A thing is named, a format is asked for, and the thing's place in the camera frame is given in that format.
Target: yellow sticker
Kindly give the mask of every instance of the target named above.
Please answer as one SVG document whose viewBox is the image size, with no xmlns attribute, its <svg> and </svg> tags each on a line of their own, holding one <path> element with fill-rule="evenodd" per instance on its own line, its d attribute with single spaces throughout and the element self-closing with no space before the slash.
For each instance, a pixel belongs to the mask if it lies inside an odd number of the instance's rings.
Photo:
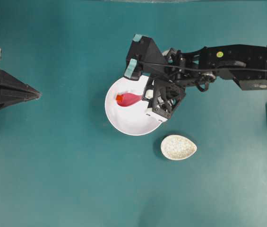
<svg viewBox="0 0 267 227">
<path fill-rule="evenodd" d="M 221 57 L 223 57 L 223 55 L 224 55 L 224 53 L 223 53 L 223 52 L 221 52 L 221 51 L 217 52 L 217 54 L 216 54 L 216 56 L 217 56 L 218 58 L 221 58 Z"/>
</svg>

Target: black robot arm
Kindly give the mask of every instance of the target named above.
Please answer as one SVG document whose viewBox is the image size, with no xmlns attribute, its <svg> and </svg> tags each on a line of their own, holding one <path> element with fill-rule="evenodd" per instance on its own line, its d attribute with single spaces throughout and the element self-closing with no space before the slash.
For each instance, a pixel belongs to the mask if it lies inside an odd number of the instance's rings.
<svg viewBox="0 0 267 227">
<path fill-rule="evenodd" d="M 150 74 L 143 99 L 149 102 L 147 114 L 160 121 L 171 118 L 186 87 L 205 92 L 217 77 L 233 80 L 242 90 L 267 89 L 267 47 L 238 44 L 161 53 L 152 38 L 135 35 L 126 65 L 127 79 Z"/>
</svg>

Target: speckled white dish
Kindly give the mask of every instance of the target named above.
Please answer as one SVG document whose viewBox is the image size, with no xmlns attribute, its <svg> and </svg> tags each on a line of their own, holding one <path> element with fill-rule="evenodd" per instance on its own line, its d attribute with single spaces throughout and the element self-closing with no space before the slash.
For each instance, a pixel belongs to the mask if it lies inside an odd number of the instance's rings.
<svg viewBox="0 0 267 227">
<path fill-rule="evenodd" d="M 189 158 L 197 150 L 197 146 L 186 137 L 170 135 L 163 139 L 161 151 L 170 160 L 183 160 Z"/>
</svg>

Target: white bowl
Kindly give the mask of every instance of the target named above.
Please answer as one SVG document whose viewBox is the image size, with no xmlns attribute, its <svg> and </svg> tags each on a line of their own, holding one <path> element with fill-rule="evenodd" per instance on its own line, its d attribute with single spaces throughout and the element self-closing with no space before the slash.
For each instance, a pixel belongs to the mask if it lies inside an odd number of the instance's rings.
<svg viewBox="0 0 267 227">
<path fill-rule="evenodd" d="M 142 95 L 147 81 L 146 76 L 141 76 L 138 81 L 120 78 L 108 90 L 105 98 L 106 115 L 110 123 L 120 132 L 131 136 L 141 136 L 161 125 L 157 119 L 146 115 L 148 102 L 139 101 L 134 105 L 122 107 L 115 100 L 117 94 L 125 92 Z"/>
</svg>

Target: green tabletop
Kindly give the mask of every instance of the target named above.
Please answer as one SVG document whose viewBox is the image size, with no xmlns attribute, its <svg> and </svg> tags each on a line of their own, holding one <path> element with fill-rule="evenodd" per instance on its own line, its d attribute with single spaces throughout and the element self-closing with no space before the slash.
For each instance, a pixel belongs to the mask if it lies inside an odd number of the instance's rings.
<svg viewBox="0 0 267 227">
<path fill-rule="evenodd" d="M 267 227 L 267 91 L 216 80 L 133 137 L 104 112 L 135 33 L 160 50 L 267 45 L 267 1 L 0 0 L 0 68 L 43 93 L 0 111 L 0 227 Z M 197 152 L 169 161 L 169 134 Z"/>
</svg>

